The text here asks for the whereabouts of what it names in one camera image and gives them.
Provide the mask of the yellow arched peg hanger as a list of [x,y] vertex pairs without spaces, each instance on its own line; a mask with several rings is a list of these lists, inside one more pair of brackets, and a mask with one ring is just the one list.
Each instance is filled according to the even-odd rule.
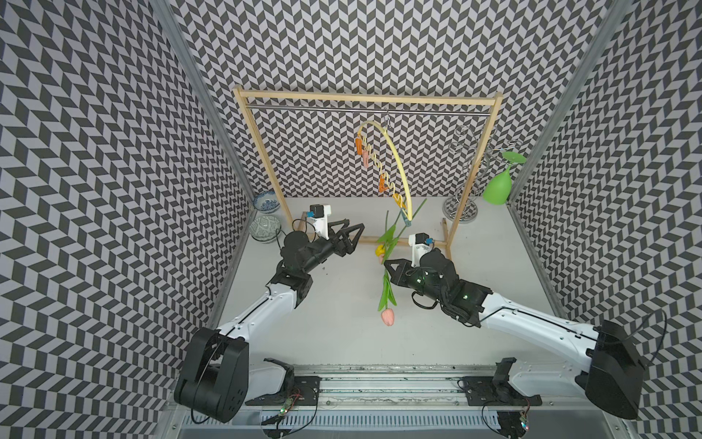
[[[385,170],[384,162],[380,159],[380,157],[378,156],[378,152],[374,149],[373,146],[371,146],[369,142],[369,137],[367,136],[365,130],[371,127],[376,128],[380,132],[382,138],[385,140],[386,146],[391,152],[391,155],[395,161],[395,170],[397,171],[397,174],[400,179],[399,185],[395,181],[394,177],[389,172],[387,172],[387,170]],[[367,120],[360,124],[360,126],[358,126],[358,130],[356,130],[355,139],[357,137],[360,137],[363,140],[363,152],[369,152],[369,166],[373,166],[373,168],[375,168],[378,171],[378,177],[380,177],[381,174],[385,175],[386,186],[388,187],[388,189],[380,195],[389,194],[392,197],[393,193],[400,193],[400,195],[404,197],[404,201],[406,203],[406,208],[404,210],[409,212],[409,217],[412,218],[412,213],[414,212],[414,210],[409,179],[407,178],[407,174],[402,164],[398,149],[396,148],[393,140],[391,139],[388,130],[378,122]]]

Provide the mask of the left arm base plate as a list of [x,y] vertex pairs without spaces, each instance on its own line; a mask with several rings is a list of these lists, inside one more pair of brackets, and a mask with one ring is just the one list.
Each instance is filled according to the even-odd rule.
[[245,405],[282,408],[289,397],[297,395],[294,408],[313,407],[318,402],[317,393],[320,390],[321,381],[319,376],[314,375],[294,376],[292,380],[286,380],[277,393],[265,393],[263,396],[246,401]]

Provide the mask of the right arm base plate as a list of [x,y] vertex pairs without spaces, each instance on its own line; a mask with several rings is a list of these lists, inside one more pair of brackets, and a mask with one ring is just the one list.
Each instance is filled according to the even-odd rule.
[[540,395],[525,397],[507,382],[494,384],[492,377],[464,376],[457,380],[457,385],[465,394],[469,406],[539,407],[543,404]]

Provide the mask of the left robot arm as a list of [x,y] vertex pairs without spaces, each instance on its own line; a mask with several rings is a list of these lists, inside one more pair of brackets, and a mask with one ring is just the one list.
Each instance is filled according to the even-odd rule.
[[281,261],[263,295],[234,320],[216,329],[203,327],[194,334],[175,385],[175,402],[192,413],[226,423],[245,402],[290,398],[294,367],[275,359],[254,367],[250,347],[301,305],[313,285],[312,270],[334,254],[352,254],[364,230],[364,224],[352,225],[343,219],[331,222],[327,234],[320,233],[314,240],[300,230],[288,233],[280,249]]

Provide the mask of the yellow tulip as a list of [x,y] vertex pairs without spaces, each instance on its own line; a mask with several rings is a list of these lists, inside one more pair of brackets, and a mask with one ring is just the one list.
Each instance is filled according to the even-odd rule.
[[377,240],[378,246],[376,248],[375,254],[376,256],[378,256],[378,258],[380,258],[380,261],[382,263],[389,259],[397,245],[398,238],[395,237],[396,228],[397,225],[393,224]]

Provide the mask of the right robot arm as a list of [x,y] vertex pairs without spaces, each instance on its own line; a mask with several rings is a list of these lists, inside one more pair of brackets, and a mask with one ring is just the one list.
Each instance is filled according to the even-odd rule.
[[623,326],[578,323],[520,305],[460,278],[438,249],[416,262],[390,259],[383,265],[391,284],[430,298],[461,325],[504,332],[559,357],[555,366],[508,371],[507,383],[518,394],[584,397],[613,416],[638,417],[647,363]]

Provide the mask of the pink tulip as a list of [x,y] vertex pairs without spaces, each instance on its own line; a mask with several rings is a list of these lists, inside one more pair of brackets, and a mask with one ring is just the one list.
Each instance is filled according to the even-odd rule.
[[389,282],[389,275],[384,270],[382,278],[382,293],[380,302],[378,303],[378,312],[380,312],[381,320],[387,327],[392,327],[395,323],[395,314],[391,305],[397,305],[393,296],[392,288]]
[[420,210],[422,209],[422,207],[424,206],[424,204],[426,203],[426,201],[427,201],[427,199],[424,199],[424,200],[420,203],[420,207],[417,208],[417,210],[415,210],[415,211],[412,213],[412,218],[410,218],[409,212],[407,212],[407,211],[405,211],[405,210],[399,210],[398,215],[396,216],[395,221],[394,221],[391,225],[389,225],[389,223],[386,223],[386,224],[385,224],[385,230],[384,230],[384,232],[385,232],[390,226],[392,226],[393,224],[396,224],[396,225],[397,225],[396,232],[395,232],[395,237],[398,238],[398,242],[397,242],[397,245],[396,245],[395,249],[396,249],[396,248],[398,247],[398,245],[400,244],[400,241],[403,239],[403,235],[405,234],[405,232],[407,232],[407,229],[411,228],[411,227],[406,227],[406,226],[405,226],[404,221],[403,221],[403,218],[402,218],[402,214],[407,215],[407,216],[409,217],[409,219],[410,219],[410,220],[412,221],[412,223],[413,223],[414,217],[420,212]]

